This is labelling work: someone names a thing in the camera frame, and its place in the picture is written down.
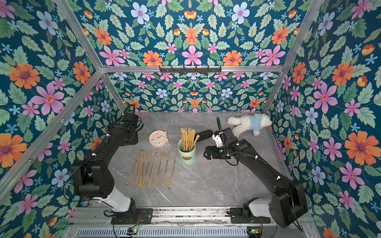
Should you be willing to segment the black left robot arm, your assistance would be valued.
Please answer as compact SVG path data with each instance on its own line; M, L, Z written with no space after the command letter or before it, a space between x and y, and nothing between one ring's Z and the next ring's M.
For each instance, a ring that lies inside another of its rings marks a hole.
M116 213L133 215L136 214L136 203L115 187L109 164L119 147L139 142L138 132L144 124L135 111L134 105L126 107L121 121L108 126L106 136L94 151L83 161L72 164L70 176L75 194L102 202Z

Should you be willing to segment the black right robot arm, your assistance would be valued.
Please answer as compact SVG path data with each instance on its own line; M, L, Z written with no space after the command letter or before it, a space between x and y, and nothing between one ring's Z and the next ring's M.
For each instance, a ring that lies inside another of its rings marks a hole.
M297 180L290 180L271 166L245 139L239 140L231 128L223 129L217 120L215 132L222 141L221 145L208 146L204 157L208 160L228 161L235 158L252 171L264 184L271 195L271 200L253 198L244 203L241 216L248 223L261 218L272 218L275 223L287 228L299 225L299 218L308 212L307 200L303 185Z

